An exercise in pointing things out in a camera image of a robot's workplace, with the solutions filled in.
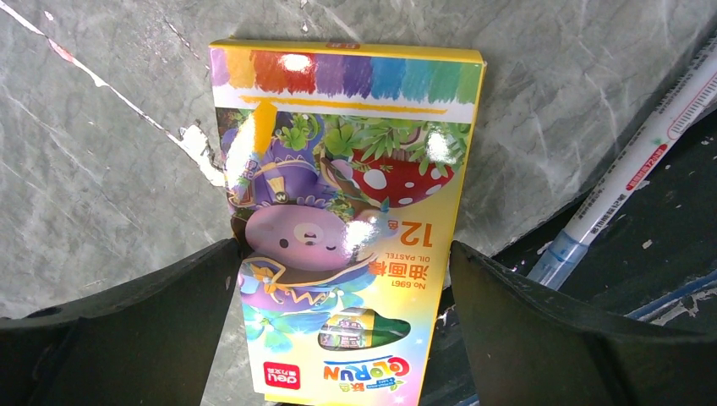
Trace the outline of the yellow crayon box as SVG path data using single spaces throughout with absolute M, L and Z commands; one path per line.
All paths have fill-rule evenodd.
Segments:
M 484 58 L 239 39 L 209 50 L 254 390 L 418 404 Z

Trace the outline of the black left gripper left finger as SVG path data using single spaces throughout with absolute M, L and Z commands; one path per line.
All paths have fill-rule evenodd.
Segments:
M 4 405 L 198 405 L 241 263 L 224 239 L 170 266 L 1 321 Z

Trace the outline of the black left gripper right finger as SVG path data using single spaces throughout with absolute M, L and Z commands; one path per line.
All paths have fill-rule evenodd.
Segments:
M 716 337 L 616 315 L 461 243 L 452 292 L 483 405 L 713 405 Z

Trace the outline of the blue pen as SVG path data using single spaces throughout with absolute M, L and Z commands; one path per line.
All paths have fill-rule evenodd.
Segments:
M 716 35 L 712 35 L 552 240 L 529 272 L 528 279 L 559 289 L 590 245 L 669 149 L 716 105 L 715 98 Z

